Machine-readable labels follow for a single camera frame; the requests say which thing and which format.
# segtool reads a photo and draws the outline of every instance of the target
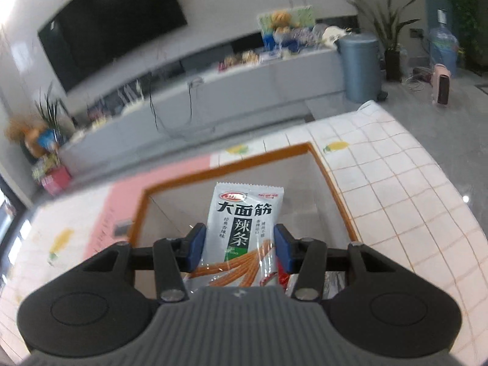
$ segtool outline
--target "snack package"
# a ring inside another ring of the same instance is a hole
[[[280,187],[217,183],[202,260],[186,280],[192,293],[203,286],[276,284],[273,227],[283,193]]]

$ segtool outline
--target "pink stripe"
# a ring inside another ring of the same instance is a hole
[[[144,189],[186,174],[203,171],[209,167],[210,156],[200,156],[183,162],[165,165],[115,183],[90,235],[90,241],[84,253],[84,260],[114,242],[125,239],[113,237],[115,224],[135,218]]]

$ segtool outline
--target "power outlet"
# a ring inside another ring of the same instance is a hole
[[[424,38],[424,29],[410,29],[410,38]]]

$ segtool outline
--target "black plant pot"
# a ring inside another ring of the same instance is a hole
[[[402,81],[402,72],[400,71],[400,51],[385,51],[385,67],[387,81]]]

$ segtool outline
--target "screw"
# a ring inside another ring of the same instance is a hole
[[[295,292],[295,297],[301,301],[313,301],[319,297],[319,292],[311,287],[304,287]]]
[[[179,289],[168,289],[161,293],[161,300],[167,303],[177,303],[185,298],[185,293]]]

